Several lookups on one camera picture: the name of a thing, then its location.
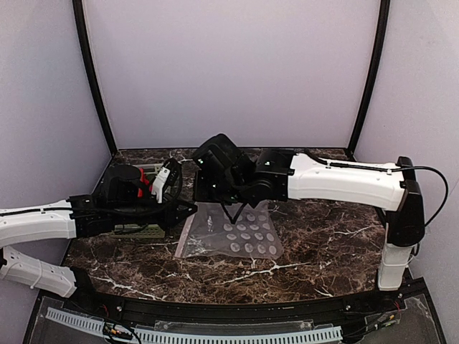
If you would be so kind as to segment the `clear zip top bag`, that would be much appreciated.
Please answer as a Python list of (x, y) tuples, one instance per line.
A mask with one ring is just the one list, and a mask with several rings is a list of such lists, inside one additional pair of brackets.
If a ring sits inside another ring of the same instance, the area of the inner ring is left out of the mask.
[(198, 203), (197, 212), (190, 216), (182, 229), (174, 256), (177, 258), (228, 257), (276, 260), (284, 253), (275, 226), (270, 218), (268, 202), (255, 208), (240, 205), (227, 207)]

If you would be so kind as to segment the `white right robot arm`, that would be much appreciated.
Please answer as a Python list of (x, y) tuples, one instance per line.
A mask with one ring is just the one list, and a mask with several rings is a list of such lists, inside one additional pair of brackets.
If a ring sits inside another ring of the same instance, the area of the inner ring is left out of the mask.
[(252, 160), (225, 134), (205, 141), (191, 156), (199, 170), (193, 198), (232, 204), (325, 199), (373, 206), (383, 211), (385, 241), (377, 273), (381, 291), (398, 290), (412, 250), (425, 236), (424, 200), (416, 178), (424, 166), (408, 157), (394, 163), (356, 163), (319, 158), (309, 151), (268, 149)]

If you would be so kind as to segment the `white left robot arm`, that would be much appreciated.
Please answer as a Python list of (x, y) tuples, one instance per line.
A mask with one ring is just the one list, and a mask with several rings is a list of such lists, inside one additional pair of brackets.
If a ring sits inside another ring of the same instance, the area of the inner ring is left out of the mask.
[(142, 168), (117, 165), (105, 171), (91, 194), (1, 210), (1, 278), (64, 298), (93, 293), (85, 270), (43, 262), (13, 246), (45, 239), (96, 237), (113, 231), (130, 234), (150, 225), (170, 229), (197, 212), (195, 204), (180, 199), (182, 186), (181, 164), (173, 158), (162, 165), (152, 181)]

